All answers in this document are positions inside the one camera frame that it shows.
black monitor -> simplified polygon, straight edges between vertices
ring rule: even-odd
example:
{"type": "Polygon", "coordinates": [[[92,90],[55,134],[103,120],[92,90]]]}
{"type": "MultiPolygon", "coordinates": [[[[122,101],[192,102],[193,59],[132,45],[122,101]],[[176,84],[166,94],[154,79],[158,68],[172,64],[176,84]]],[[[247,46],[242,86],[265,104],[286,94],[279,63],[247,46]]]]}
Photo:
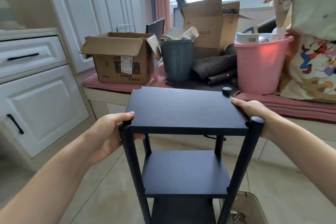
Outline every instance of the black monitor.
{"type": "Polygon", "coordinates": [[[146,34],[155,34],[157,40],[160,42],[164,27],[165,27],[165,18],[152,22],[149,25],[146,25],[146,34]]]}

hand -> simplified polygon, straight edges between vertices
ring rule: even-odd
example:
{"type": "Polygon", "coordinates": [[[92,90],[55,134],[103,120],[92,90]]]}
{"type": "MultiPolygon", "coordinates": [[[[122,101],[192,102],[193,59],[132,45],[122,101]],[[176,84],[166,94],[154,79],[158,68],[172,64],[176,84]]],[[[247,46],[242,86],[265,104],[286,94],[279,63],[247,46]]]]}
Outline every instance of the hand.
{"type": "MultiPolygon", "coordinates": [[[[83,134],[86,148],[90,151],[90,166],[98,164],[122,146],[118,127],[133,117],[134,112],[105,115],[83,134]]],[[[145,135],[134,134],[136,138],[145,139],[145,135]]]]}
{"type": "Polygon", "coordinates": [[[271,120],[272,118],[280,118],[279,115],[277,115],[275,112],[271,111],[262,103],[256,100],[246,102],[241,99],[232,98],[231,102],[234,105],[240,107],[250,118],[252,116],[258,116],[260,118],[263,118],[265,120],[265,125],[260,136],[266,139],[270,139],[270,137],[272,137],[271,120]]]}

black shelf unit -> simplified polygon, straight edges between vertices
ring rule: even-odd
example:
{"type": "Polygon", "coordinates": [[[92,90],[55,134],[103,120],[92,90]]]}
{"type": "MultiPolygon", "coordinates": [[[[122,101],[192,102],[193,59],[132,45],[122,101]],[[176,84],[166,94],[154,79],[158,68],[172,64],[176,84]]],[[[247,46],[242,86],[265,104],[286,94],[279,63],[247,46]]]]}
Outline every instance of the black shelf unit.
{"type": "Polygon", "coordinates": [[[224,198],[218,224],[225,224],[264,120],[250,120],[222,92],[142,87],[133,90],[120,136],[145,224],[216,223],[213,198],[224,198]],[[143,133],[145,162],[141,173],[133,134],[143,133]],[[214,151],[152,151],[148,134],[217,135],[214,151]],[[232,175],[221,157],[225,135],[245,136],[232,175]],[[150,215],[147,198],[154,198],[150,215]]]}

barcode sticker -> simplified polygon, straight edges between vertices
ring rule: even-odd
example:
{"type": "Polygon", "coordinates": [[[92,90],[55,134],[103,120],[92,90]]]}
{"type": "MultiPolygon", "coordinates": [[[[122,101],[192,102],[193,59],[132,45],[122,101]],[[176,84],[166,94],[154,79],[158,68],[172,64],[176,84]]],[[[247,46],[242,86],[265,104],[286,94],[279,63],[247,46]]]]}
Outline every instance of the barcode sticker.
{"type": "Polygon", "coordinates": [[[133,57],[121,56],[121,72],[126,74],[132,74],[133,57]]]}

plastic storage bin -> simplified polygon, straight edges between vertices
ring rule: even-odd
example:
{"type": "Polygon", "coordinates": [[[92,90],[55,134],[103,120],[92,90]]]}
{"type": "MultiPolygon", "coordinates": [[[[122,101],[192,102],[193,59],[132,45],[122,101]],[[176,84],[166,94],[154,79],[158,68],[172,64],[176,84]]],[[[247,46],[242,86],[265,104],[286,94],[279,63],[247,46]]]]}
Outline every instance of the plastic storage bin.
{"type": "Polygon", "coordinates": [[[194,39],[161,41],[161,53],[167,80],[186,81],[193,65],[194,39]]]}
{"type": "Polygon", "coordinates": [[[252,94],[271,94],[277,90],[281,70],[292,36],[268,43],[239,44],[237,48],[238,87],[252,94]]]}

